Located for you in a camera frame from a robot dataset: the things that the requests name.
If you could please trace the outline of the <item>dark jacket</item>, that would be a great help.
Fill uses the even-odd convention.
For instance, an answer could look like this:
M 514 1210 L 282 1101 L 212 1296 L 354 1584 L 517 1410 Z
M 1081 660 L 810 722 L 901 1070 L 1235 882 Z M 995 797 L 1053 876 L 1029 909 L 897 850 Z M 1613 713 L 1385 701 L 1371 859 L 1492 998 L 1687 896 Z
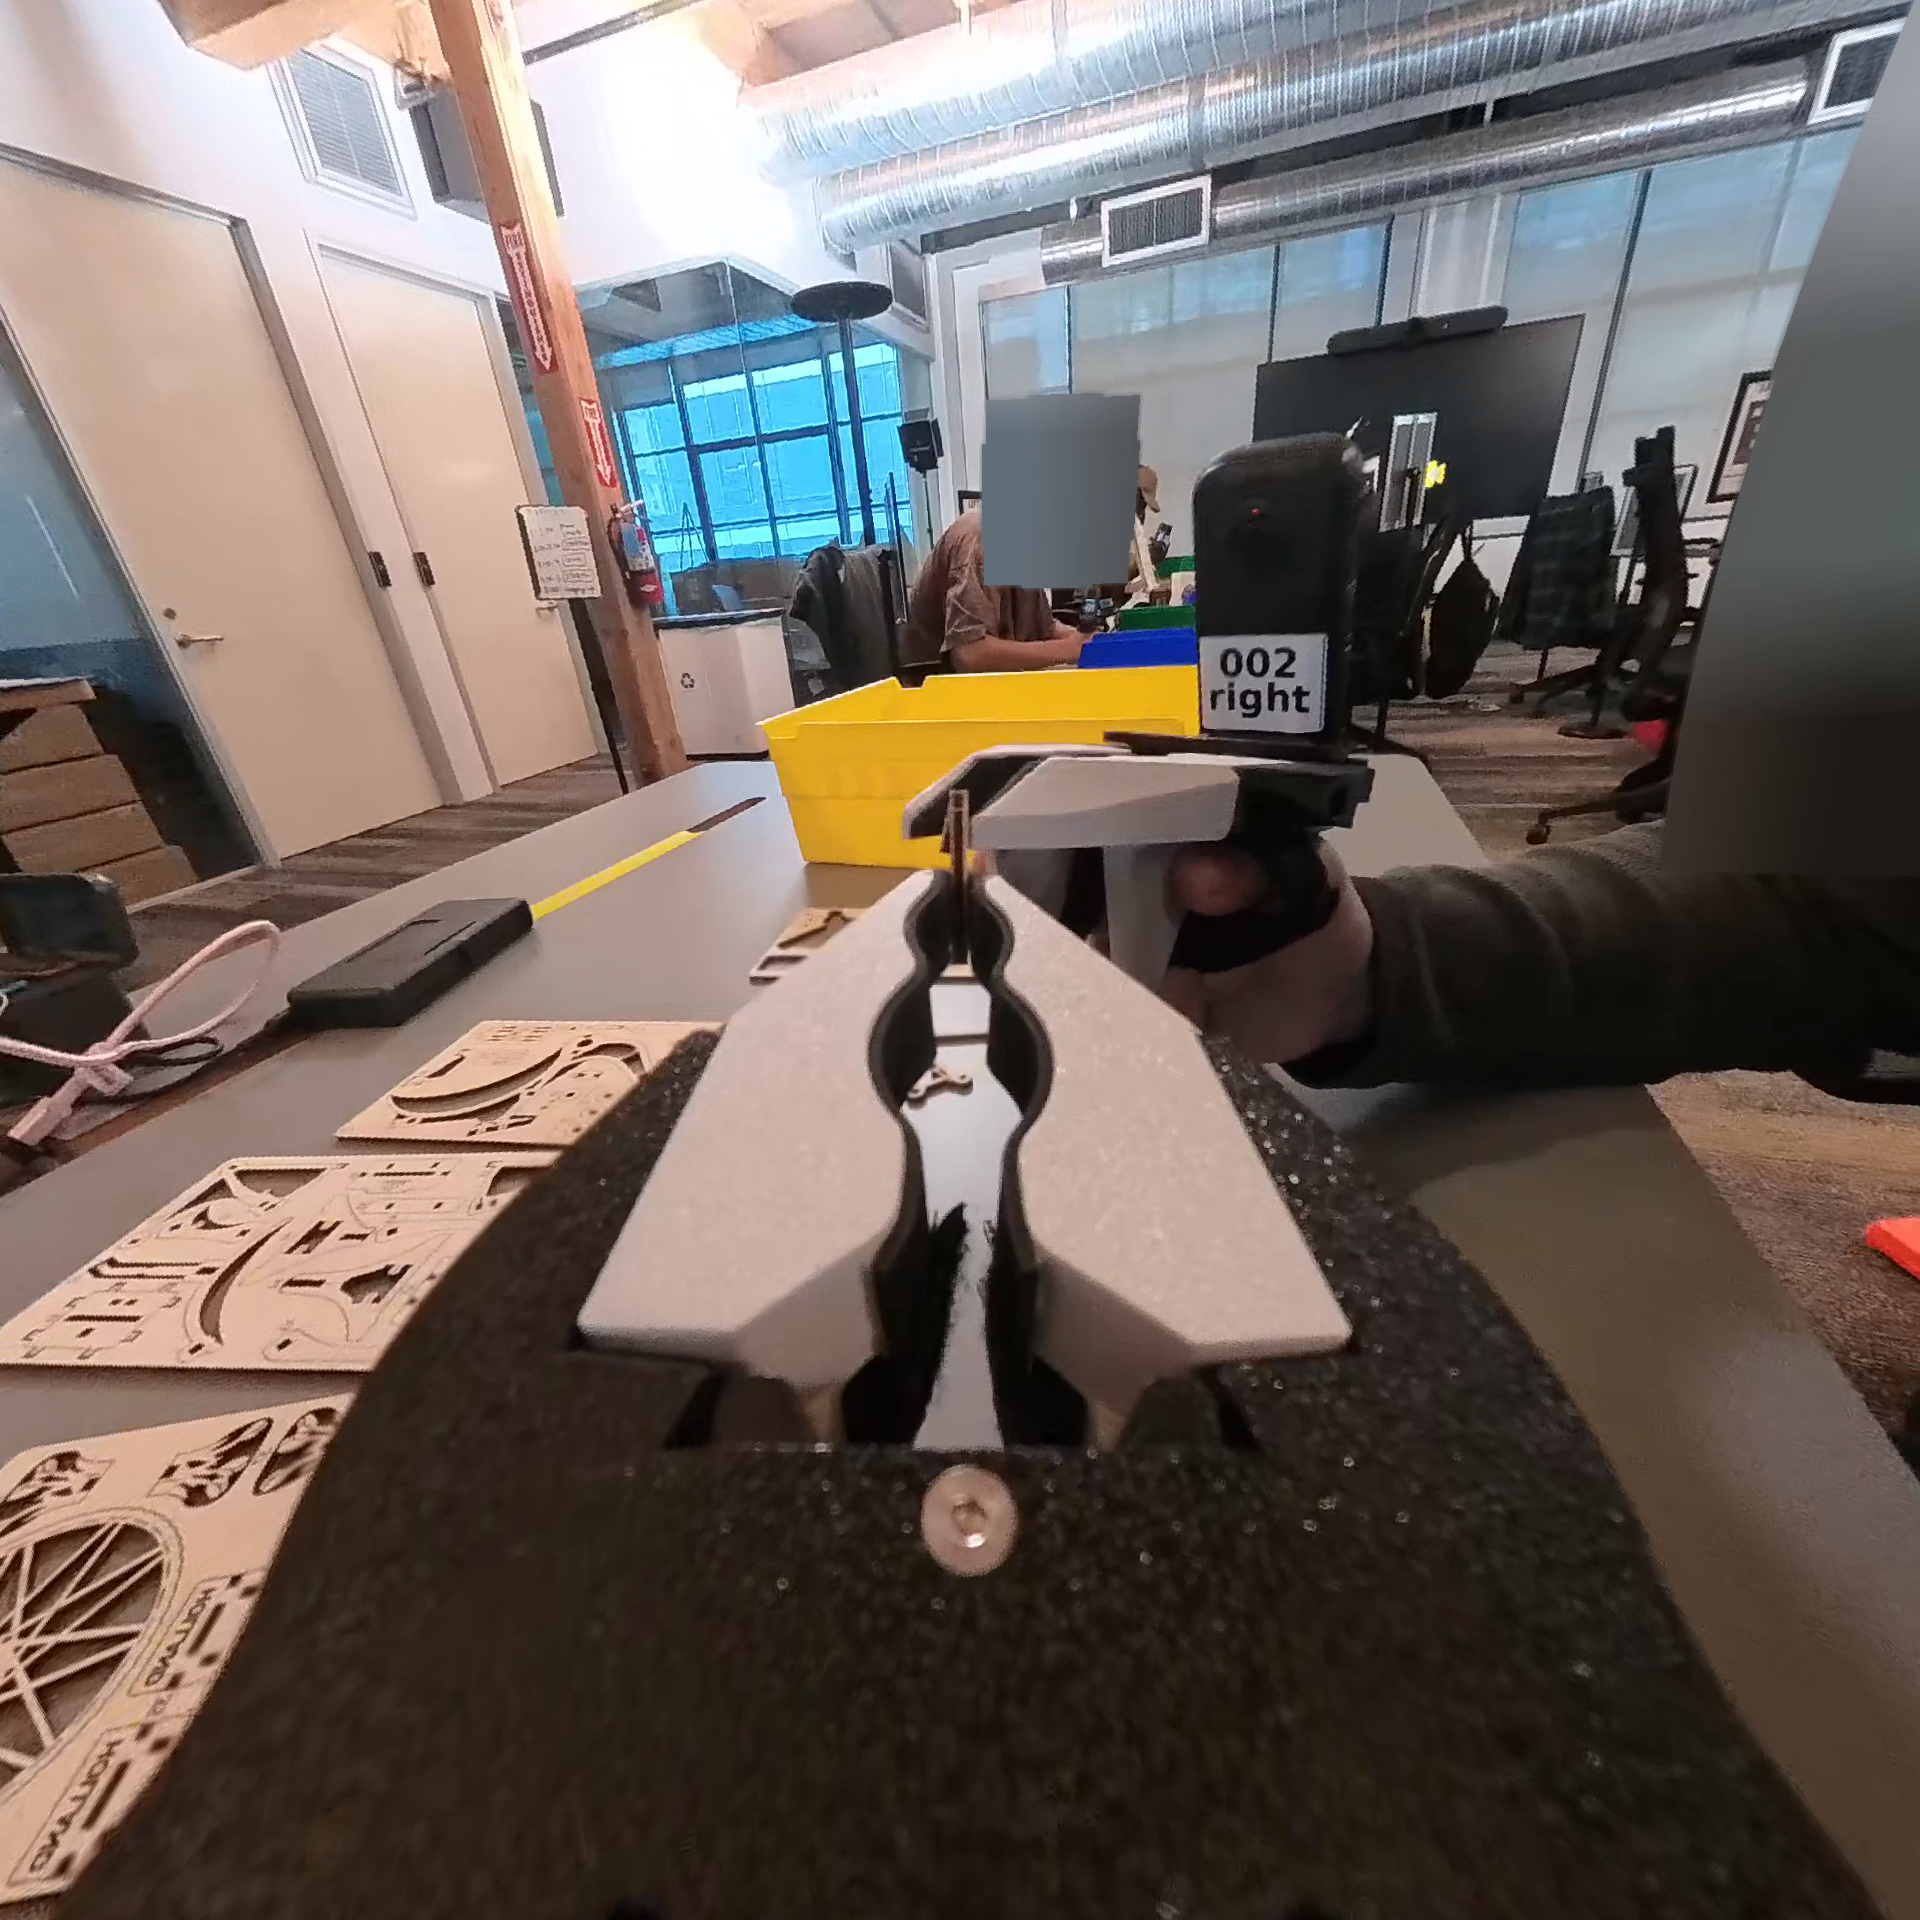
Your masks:
M 901 625 L 901 566 L 890 545 L 817 547 L 781 614 L 795 705 L 899 678 Z

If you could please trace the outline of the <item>yellow plastic bin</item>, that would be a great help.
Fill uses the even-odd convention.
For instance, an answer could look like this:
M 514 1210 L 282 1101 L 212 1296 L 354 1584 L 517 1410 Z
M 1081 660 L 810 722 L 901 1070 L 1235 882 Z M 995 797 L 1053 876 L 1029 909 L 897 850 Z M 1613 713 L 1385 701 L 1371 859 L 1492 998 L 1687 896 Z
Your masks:
M 804 861 L 927 869 L 940 838 L 906 837 L 907 803 L 977 752 L 1101 745 L 1111 732 L 1199 734 L 1191 662 L 885 678 L 760 725 Z

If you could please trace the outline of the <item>arc-pattern wooden parts sheet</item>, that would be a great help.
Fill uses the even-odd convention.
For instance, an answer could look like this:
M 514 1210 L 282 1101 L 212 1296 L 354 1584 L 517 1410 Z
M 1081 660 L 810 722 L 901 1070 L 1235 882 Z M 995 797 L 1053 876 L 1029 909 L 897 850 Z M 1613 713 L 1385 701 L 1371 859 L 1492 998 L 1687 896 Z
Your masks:
M 347 1121 L 349 1146 L 578 1144 L 682 1042 L 717 1021 L 480 1021 Z

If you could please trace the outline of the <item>large silver ceiling duct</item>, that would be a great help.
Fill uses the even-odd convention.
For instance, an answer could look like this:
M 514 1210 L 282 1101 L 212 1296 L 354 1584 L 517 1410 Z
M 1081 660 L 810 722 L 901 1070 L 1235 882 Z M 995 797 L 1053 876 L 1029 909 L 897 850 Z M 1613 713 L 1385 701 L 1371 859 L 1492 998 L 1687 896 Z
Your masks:
M 1207 82 L 1363 68 L 1389 102 L 1512 76 L 1600 73 L 1889 12 L 1836 2 L 1012 5 L 748 86 L 768 176 L 813 180 L 1084 120 L 1184 110 Z

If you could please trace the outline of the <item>black flat screen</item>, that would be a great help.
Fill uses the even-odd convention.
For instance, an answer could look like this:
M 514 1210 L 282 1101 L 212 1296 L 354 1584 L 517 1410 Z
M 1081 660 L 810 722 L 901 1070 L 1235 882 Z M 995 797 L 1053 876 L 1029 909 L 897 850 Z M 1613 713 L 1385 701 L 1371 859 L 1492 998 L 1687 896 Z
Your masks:
M 1255 374 L 1255 441 L 1344 432 L 1385 459 L 1394 420 L 1435 416 L 1447 469 L 1432 514 L 1530 517 L 1549 493 L 1583 332 L 1580 315 L 1514 322 L 1499 304 L 1328 338 Z

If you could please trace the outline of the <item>star-cutout wooden parts sheet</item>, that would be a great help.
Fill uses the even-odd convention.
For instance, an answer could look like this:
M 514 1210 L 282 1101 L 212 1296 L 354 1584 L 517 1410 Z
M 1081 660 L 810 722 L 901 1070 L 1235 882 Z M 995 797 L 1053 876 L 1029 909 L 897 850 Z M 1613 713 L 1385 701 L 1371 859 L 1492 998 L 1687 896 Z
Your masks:
M 812 906 L 799 912 L 749 969 L 754 987 L 793 977 L 813 953 L 865 917 L 861 906 Z

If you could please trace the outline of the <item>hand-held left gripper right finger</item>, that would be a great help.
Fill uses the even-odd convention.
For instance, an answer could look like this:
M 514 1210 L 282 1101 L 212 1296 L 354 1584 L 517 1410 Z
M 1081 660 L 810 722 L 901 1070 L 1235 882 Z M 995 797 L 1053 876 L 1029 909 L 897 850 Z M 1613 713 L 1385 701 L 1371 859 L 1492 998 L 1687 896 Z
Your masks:
M 1001 878 L 973 889 L 971 962 L 1017 1104 L 988 1278 L 1001 1441 L 1098 1448 L 1156 1385 L 1343 1354 L 1353 1324 L 1193 1025 Z

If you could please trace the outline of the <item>black power adapter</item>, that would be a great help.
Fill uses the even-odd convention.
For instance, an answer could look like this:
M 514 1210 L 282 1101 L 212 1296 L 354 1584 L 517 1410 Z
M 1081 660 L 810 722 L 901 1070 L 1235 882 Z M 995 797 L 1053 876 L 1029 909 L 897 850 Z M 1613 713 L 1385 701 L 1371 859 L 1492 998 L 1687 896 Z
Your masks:
M 519 898 L 434 902 L 289 989 L 289 1018 L 311 1033 L 410 1025 L 533 928 Z

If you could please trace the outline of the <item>red arrow sign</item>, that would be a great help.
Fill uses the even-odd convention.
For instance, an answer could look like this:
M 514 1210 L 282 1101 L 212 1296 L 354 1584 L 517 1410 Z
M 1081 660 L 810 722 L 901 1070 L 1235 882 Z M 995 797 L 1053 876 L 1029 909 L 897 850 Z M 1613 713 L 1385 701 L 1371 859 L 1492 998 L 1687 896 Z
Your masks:
M 544 310 L 538 264 L 530 252 L 528 234 L 521 221 L 497 224 L 495 234 L 504 275 L 509 286 L 509 301 L 521 348 L 538 372 L 554 374 L 559 368 L 559 348 Z

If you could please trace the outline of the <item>person's right hand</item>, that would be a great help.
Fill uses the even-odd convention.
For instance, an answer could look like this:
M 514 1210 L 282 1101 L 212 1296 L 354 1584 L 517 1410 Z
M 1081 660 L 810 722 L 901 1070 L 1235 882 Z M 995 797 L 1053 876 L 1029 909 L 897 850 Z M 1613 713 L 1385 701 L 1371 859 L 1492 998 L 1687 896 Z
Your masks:
M 1363 1038 L 1375 924 L 1333 850 L 1191 845 L 1169 866 L 1165 898 L 1180 926 L 1160 997 L 1196 1028 L 1263 1065 Z

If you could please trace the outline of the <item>cardboard stack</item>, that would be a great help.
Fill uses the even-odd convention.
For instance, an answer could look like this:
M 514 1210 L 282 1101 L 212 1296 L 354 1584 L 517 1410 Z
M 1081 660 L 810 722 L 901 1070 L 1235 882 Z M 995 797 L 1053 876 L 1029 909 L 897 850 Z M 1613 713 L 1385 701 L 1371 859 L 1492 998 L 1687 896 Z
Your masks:
M 3 683 L 3 874 L 80 874 L 133 906 L 201 880 L 186 803 L 196 776 L 125 696 L 88 678 Z

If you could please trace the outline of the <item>black floor lamp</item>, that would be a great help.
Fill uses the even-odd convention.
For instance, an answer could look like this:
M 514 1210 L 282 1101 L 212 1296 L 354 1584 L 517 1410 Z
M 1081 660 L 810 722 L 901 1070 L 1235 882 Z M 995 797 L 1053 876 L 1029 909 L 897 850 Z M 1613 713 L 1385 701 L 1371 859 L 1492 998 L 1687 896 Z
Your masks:
M 865 547 L 877 545 L 877 528 L 874 514 L 874 483 L 867 451 L 867 428 L 857 386 L 857 325 L 867 325 L 885 315 L 892 306 L 892 293 L 885 284 L 872 280 L 829 280 L 801 288 L 792 294 L 792 313 L 817 326 L 832 326 L 841 384 L 847 392 L 847 420 L 856 466 L 856 502 L 860 514 L 860 542 Z

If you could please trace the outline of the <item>black office chair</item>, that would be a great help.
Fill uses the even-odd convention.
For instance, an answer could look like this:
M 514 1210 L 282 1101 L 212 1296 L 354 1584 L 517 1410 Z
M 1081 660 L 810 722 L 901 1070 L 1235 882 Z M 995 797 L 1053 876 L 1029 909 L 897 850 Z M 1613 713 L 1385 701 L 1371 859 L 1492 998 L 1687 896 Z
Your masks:
M 1583 707 L 1564 725 L 1573 739 L 1613 740 L 1633 729 L 1626 713 L 1635 672 L 1656 665 L 1690 617 L 1690 552 L 1685 542 L 1685 466 L 1675 462 L 1675 428 L 1665 422 L 1635 441 L 1635 459 L 1617 492 L 1617 614 L 1593 660 L 1564 675 L 1536 672 L 1506 692 L 1514 708 L 1548 713 L 1556 701 Z

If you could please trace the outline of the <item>slotted wooden parts sheet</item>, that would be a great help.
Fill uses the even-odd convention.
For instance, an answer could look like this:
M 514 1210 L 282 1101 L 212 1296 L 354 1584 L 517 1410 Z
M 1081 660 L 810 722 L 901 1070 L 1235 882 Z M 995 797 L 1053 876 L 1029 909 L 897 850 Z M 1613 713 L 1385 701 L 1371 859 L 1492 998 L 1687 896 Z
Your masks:
M 3 1333 L 10 1368 L 362 1376 L 559 1158 L 231 1158 Z

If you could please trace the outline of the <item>framed picture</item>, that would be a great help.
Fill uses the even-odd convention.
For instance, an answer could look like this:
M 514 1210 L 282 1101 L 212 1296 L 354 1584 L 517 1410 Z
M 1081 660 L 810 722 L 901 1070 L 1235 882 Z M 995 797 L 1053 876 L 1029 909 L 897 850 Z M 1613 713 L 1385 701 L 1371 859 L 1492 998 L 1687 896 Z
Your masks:
M 1771 392 L 1771 370 L 1749 370 L 1740 374 L 1736 388 L 1736 404 L 1729 416 L 1727 430 L 1720 444 L 1720 457 L 1712 472 L 1712 485 L 1708 492 L 1708 501 L 1712 505 L 1727 505 L 1737 501 L 1746 469 L 1752 466 L 1753 451 L 1760 434 L 1760 422 L 1764 418 L 1764 410 L 1770 403 Z

